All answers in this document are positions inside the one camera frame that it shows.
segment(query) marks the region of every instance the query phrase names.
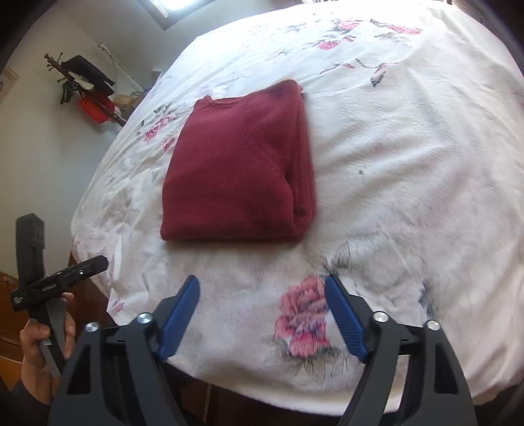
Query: red sweater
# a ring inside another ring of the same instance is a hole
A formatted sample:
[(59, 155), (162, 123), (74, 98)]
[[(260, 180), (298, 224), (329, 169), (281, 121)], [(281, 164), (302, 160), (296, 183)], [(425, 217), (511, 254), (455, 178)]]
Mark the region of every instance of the red sweater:
[(301, 91), (286, 80), (195, 104), (163, 187), (164, 240), (304, 235), (315, 193)]

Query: black jacket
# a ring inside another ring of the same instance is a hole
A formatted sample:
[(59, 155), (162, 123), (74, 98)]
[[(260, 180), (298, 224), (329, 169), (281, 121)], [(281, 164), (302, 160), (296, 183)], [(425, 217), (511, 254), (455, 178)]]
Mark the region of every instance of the black jacket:
[(36, 400), (21, 381), (9, 392), (0, 378), (0, 425), (46, 426), (49, 408)]

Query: wall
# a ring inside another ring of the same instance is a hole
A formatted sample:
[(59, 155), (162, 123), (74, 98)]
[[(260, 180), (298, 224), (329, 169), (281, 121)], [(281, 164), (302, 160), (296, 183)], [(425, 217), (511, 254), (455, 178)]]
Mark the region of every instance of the wall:
[[(71, 218), (120, 128), (96, 124), (78, 98), (60, 105), (61, 75), (47, 70), (43, 56), (61, 51), (63, 59), (80, 54), (114, 76), (105, 54), (57, 6), (12, 55), (8, 66), (20, 78), (0, 104), (0, 270), (14, 276), (15, 220), (31, 212), (46, 223), (47, 271), (67, 266)], [(119, 92), (133, 90), (122, 76), (119, 85)]]
[(164, 31), (137, 0), (59, 0), (66, 14), (97, 43), (105, 42), (146, 87), (153, 68), (167, 70), (199, 35), (297, 3), (300, 0), (215, 0)]

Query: bedsheet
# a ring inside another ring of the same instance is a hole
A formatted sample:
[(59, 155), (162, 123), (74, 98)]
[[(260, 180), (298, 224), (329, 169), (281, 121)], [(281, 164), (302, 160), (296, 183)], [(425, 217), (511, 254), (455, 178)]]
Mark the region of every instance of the bedsheet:
[[(162, 183), (196, 100), (302, 85), (318, 214), (300, 243), (160, 238)], [(96, 171), (71, 225), (118, 324), (189, 274), (200, 304), (170, 362), (271, 404), (341, 414), (362, 365), (324, 277), (398, 322), (443, 324), (477, 402), (524, 366), (524, 78), (504, 45), (441, 2), (327, 2), (197, 38)], [(387, 409), (400, 400), (399, 362)]]

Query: window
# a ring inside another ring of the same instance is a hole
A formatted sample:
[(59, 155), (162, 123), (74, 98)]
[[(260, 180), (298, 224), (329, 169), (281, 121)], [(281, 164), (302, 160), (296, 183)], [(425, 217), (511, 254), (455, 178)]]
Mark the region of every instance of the window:
[(214, 0), (138, 0), (163, 29)]

